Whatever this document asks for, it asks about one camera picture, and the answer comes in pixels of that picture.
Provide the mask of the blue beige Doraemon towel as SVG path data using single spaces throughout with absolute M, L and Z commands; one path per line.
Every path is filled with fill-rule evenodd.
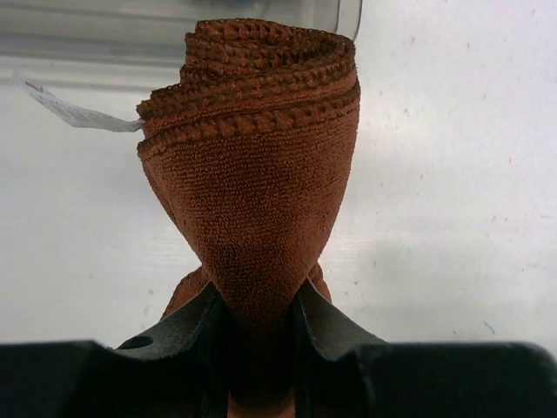
M 256 7 L 258 4 L 261 3 L 260 0 L 231 0 L 232 3 L 238 4 L 238 5 L 243 5 L 243 6 L 250 6 L 250 7 Z

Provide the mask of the rust orange towel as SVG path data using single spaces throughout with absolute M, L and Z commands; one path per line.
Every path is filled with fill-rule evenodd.
M 138 156 L 200 260 L 165 309 L 213 284 L 232 315 L 231 417 L 291 417 L 291 305 L 345 195 L 359 124 L 348 37 L 257 19 L 200 21 L 177 84 L 138 105 Z

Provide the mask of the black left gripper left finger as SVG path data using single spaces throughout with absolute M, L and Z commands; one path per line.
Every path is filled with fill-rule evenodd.
M 138 362 L 143 417 L 225 417 L 226 387 L 219 336 L 224 303 L 209 284 L 158 324 L 126 340 L 116 352 Z

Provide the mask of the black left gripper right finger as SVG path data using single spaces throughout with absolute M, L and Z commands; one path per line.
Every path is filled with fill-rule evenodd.
M 372 417 L 368 367 L 390 345 L 350 320 L 310 280 L 293 304 L 297 417 Z

